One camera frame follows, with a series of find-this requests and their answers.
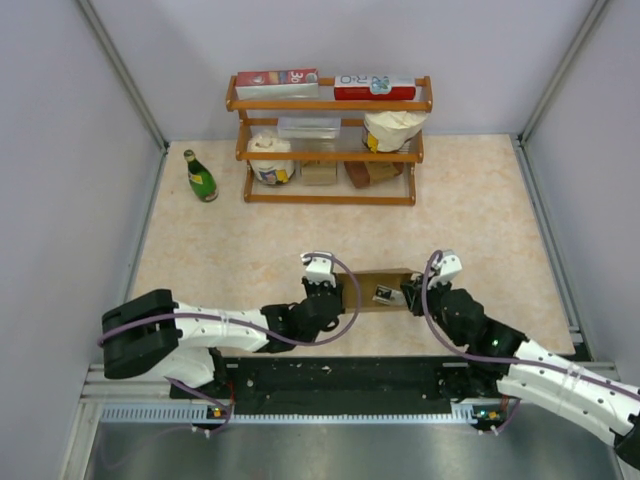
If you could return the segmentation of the small clear plastic packet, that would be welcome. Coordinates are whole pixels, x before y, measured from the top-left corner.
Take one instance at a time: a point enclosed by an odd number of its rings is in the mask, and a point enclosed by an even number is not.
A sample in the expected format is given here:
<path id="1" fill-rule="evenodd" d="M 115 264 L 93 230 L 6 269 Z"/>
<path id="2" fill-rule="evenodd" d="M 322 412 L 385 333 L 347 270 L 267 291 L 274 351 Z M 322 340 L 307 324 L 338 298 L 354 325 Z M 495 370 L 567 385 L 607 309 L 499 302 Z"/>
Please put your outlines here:
<path id="1" fill-rule="evenodd" d="M 388 306 L 401 306 L 405 303 L 401 290 L 393 289 L 385 285 L 377 285 L 372 299 L 380 304 Z"/>

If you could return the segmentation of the brown cardboard box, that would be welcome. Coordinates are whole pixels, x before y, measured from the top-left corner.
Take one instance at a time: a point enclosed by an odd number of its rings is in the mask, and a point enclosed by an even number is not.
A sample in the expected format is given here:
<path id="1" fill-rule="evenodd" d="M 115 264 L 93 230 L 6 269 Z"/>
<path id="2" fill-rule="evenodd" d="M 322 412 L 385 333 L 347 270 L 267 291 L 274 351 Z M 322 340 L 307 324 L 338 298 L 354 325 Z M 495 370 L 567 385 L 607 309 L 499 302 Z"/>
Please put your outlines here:
<path id="1" fill-rule="evenodd" d="M 359 271 L 353 275 L 360 286 L 360 293 L 357 293 L 355 283 L 349 274 L 341 272 L 336 275 L 337 280 L 343 284 L 342 303 L 345 312 L 353 313 L 357 304 L 360 304 L 360 313 L 381 313 L 405 311 L 407 306 L 406 303 L 401 306 L 388 306 L 375 302 L 372 297 L 376 286 L 385 285 L 401 290 L 400 285 L 412 280 L 417 272 L 408 268 L 392 268 Z"/>

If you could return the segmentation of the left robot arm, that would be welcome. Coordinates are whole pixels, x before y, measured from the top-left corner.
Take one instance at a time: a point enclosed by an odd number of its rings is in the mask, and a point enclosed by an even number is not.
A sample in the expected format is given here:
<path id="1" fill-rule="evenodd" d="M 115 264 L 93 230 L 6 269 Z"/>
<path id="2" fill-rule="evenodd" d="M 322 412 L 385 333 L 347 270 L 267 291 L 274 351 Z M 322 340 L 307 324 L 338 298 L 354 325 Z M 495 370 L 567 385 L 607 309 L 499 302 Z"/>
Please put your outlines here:
<path id="1" fill-rule="evenodd" d="M 288 352 L 339 325 L 342 283 L 304 278 L 302 284 L 306 298 L 300 302 L 244 311 L 189 306 L 169 289 L 124 303 L 102 317 L 104 376 L 123 380 L 153 374 L 216 396 L 227 382 L 220 349 Z"/>

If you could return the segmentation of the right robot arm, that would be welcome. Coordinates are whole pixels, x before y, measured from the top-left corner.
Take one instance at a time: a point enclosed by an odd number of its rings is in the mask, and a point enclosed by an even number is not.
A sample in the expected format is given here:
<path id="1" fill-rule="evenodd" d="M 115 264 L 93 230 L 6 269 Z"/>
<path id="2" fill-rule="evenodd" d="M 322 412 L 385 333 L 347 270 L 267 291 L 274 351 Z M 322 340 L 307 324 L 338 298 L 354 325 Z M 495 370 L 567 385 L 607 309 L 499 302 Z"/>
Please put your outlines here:
<path id="1" fill-rule="evenodd" d="M 552 353 L 526 334 L 490 318 L 465 289 L 431 286 L 424 277 L 401 285 L 408 310 L 423 317 L 435 338 L 468 364 L 476 394 L 495 390 L 533 403 L 611 446 L 639 467 L 639 388 L 597 374 Z"/>

